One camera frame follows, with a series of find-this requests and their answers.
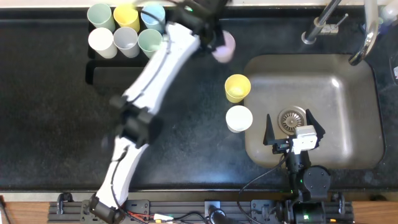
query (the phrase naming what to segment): wooden surface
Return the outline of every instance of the wooden surface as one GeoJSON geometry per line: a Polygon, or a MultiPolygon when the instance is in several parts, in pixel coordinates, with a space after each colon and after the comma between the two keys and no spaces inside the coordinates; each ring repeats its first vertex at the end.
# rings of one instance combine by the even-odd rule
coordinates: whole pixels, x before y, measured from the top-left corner
{"type": "MultiPolygon", "coordinates": [[[[48,202],[9,202],[11,224],[47,222],[48,202]]],[[[398,223],[398,202],[354,202],[355,224],[398,223]]],[[[2,214],[2,224],[7,224],[2,214]]]]}

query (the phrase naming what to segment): white cup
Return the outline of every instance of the white cup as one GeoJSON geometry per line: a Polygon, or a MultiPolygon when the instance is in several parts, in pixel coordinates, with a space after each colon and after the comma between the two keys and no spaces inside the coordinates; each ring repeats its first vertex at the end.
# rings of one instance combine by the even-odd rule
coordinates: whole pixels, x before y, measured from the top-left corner
{"type": "Polygon", "coordinates": [[[240,133],[251,126],[253,115],[245,106],[233,106],[226,113],[225,120],[230,131],[240,133]]]}
{"type": "Polygon", "coordinates": [[[118,49],[113,44],[112,32],[104,27],[91,31],[88,44],[104,58],[113,58],[118,53],[118,49]]]}
{"type": "Polygon", "coordinates": [[[151,58],[162,44],[162,34],[154,29],[143,30],[138,36],[138,45],[151,58]]]}
{"type": "MultiPolygon", "coordinates": [[[[166,12],[164,11],[164,8],[161,5],[158,5],[158,4],[148,5],[148,6],[145,6],[144,8],[142,8],[142,11],[151,13],[156,18],[158,18],[160,21],[162,21],[163,24],[165,23],[166,12]]],[[[154,19],[151,16],[148,16],[144,13],[141,13],[141,19],[148,29],[154,29],[154,30],[159,31],[161,34],[163,34],[163,32],[164,32],[163,26],[161,24],[159,24],[159,22],[156,19],[154,19]]]]}
{"type": "Polygon", "coordinates": [[[112,10],[107,4],[91,6],[87,11],[87,19],[97,28],[104,27],[111,32],[115,29],[112,10]]]}
{"type": "Polygon", "coordinates": [[[133,28],[118,28],[113,34],[113,42],[128,58],[137,57],[139,54],[138,34],[133,28]]]}
{"type": "Polygon", "coordinates": [[[223,30],[223,35],[225,45],[217,47],[212,54],[218,62],[227,63],[234,55],[236,43],[234,37],[229,32],[223,30]]]}

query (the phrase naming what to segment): black countertop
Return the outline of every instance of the black countertop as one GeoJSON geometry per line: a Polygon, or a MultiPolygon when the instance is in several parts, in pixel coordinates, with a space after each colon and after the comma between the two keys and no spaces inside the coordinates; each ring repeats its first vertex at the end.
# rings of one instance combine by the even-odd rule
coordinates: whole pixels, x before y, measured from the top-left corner
{"type": "MultiPolygon", "coordinates": [[[[252,19],[225,19],[236,39],[232,62],[211,55],[192,57],[166,94],[159,115],[162,134],[143,154],[131,190],[236,190],[267,169],[244,149],[244,133],[232,134],[224,116],[232,106],[224,95],[226,78],[242,73],[263,54],[351,54],[363,44],[363,9],[340,8],[350,17],[336,36],[313,45],[300,39],[322,9],[247,9],[252,19]]],[[[112,93],[85,82],[88,58],[85,10],[3,11],[0,16],[0,190],[96,190],[112,151],[101,139],[116,124],[112,93]]],[[[332,190],[398,189],[398,28],[378,37],[366,61],[374,69],[386,152],[374,169],[331,170],[332,190]]],[[[289,190],[277,170],[254,186],[289,190]]]]}

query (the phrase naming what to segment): yellow cup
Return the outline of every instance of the yellow cup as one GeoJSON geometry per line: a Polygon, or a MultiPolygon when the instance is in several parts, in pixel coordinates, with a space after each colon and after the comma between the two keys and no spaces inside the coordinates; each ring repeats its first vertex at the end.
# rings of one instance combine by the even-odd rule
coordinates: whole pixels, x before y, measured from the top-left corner
{"type": "Polygon", "coordinates": [[[116,7],[113,17],[120,27],[131,27],[139,32],[138,11],[133,4],[122,4],[116,7]]]}
{"type": "Polygon", "coordinates": [[[250,81],[244,75],[231,75],[225,81],[226,98],[232,103],[239,103],[251,89],[250,81]]]}

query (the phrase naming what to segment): white wall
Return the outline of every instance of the white wall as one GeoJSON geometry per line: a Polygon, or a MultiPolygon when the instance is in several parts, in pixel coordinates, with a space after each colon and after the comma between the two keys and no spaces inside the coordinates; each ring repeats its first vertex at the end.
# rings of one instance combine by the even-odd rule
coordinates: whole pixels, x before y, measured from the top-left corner
{"type": "MultiPolygon", "coordinates": [[[[392,0],[377,0],[385,5],[392,0]]],[[[117,5],[132,0],[0,0],[0,7],[89,7],[95,3],[117,5]]],[[[233,6],[319,6],[330,0],[233,0],[233,6]]],[[[363,0],[342,0],[340,5],[362,5],[363,0]]]]}

